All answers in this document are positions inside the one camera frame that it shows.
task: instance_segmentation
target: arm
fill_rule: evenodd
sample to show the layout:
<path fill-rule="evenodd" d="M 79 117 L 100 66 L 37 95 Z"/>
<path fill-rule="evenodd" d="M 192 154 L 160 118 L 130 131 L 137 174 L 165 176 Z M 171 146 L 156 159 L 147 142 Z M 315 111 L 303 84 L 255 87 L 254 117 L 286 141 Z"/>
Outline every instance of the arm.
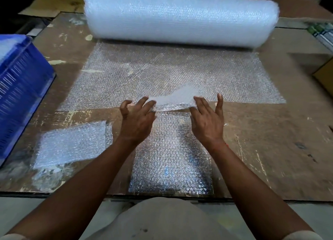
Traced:
<path fill-rule="evenodd" d="M 30 240 L 79 239 L 128 155 L 150 134 L 154 101 L 143 97 L 129 112 L 130 100 L 120 106 L 123 122 L 118 139 L 73 178 L 15 225 L 16 233 Z"/>
<path fill-rule="evenodd" d="M 217 95 L 215 112 L 201 97 L 190 108 L 192 130 L 216 162 L 228 190 L 256 239 L 281 240 L 311 227 L 254 174 L 223 140 L 223 97 Z"/>

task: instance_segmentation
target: plywood table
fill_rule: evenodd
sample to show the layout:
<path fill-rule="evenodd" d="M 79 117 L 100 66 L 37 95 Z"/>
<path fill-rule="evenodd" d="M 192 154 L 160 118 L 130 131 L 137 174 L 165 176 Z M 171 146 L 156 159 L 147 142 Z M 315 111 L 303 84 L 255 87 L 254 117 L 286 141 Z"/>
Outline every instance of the plywood table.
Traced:
<path fill-rule="evenodd" d="M 57 111 L 96 45 L 89 35 L 82 14 L 61 13 L 36 37 L 36 47 L 46 59 L 57 63 L 57 77 L 0 169 L 0 195 L 47 196 L 89 163 L 68 163 L 46 172 L 32 169 L 42 132 L 106 120 L 113 123 L 113 136 L 119 134 L 118 108 Z M 121 48 L 134 43 L 117 44 Z M 306 30 L 285 28 L 276 28 L 256 51 L 286 103 L 225 102 L 226 142 L 283 199 L 333 201 L 333 133 L 328 126 L 333 125 L 332 100 L 310 76 L 332 54 Z M 120 169 L 109 197 L 142 199 L 156 195 L 128 192 L 134 156 L 132 153 Z M 184 198 L 230 199 L 214 163 L 212 177 L 213 195 Z"/>

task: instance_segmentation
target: floor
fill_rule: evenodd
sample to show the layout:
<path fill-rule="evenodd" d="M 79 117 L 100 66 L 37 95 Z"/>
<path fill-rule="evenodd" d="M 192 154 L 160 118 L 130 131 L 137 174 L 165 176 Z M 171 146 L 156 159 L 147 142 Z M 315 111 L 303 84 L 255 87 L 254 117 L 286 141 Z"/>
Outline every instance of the floor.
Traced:
<path fill-rule="evenodd" d="M 4 235 L 26 214 L 33 210 L 43 199 L 0 197 L 0 236 Z M 95 231 L 111 223 L 121 213 L 127 203 L 104 201 L 97 210 L 80 239 L 85 239 Z M 200 204 L 198 206 L 221 225 L 235 234 L 240 240 L 254 240 L 236 206 L 232 203 Z M 333 239 L 333 206 L 329 204 L 290 204 L 324 240 Z"/>

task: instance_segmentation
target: forearm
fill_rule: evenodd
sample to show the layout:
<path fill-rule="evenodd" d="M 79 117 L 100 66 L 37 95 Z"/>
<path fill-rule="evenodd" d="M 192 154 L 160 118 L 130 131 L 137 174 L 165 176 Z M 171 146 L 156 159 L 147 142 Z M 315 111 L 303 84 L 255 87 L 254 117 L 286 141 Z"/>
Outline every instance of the forearm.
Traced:
<path fill-rule="evenodd" d="M 37 239 L 79 239 L 135 146 L 117 140 L 56 190 L 9 233 Z"/>
<path fill-rule="evenodd" d="M 281 240 L 295 231 L 312 231 L 227 145 L 220 143 L 210 153 L 256 239 Z"/>

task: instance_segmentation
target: blue plastic crate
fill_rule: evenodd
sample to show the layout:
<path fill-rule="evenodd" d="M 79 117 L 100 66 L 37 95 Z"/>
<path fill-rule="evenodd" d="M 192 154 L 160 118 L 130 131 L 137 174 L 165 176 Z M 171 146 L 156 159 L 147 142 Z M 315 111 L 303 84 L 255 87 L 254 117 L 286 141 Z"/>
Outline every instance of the blue plastic crate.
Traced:
<path fill-rule="evenodd" d="M 0 35 L 0 165 L 50 87 L 52 66 L 25 35 Z"/>

